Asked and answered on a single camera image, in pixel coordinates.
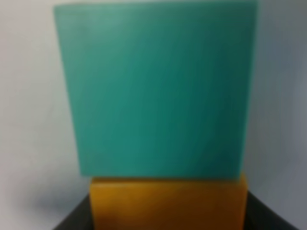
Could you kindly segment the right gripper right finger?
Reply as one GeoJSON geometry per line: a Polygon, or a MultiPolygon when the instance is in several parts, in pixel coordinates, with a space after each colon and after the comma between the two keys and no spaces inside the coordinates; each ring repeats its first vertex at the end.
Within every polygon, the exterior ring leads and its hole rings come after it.
{"type": "Polygon", "coordinates": [[[250,191],[248,192],[244,230],[298,230],[280,217],[250,191]]]}

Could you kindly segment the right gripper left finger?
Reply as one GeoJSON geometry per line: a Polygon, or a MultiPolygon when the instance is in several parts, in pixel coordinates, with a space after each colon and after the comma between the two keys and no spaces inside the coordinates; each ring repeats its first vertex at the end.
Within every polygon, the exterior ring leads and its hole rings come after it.
{"type": "Polygon", "coordinates": [[[87,195],[80,204],[54,230],[93,230],[94,222],[87,195]]]}

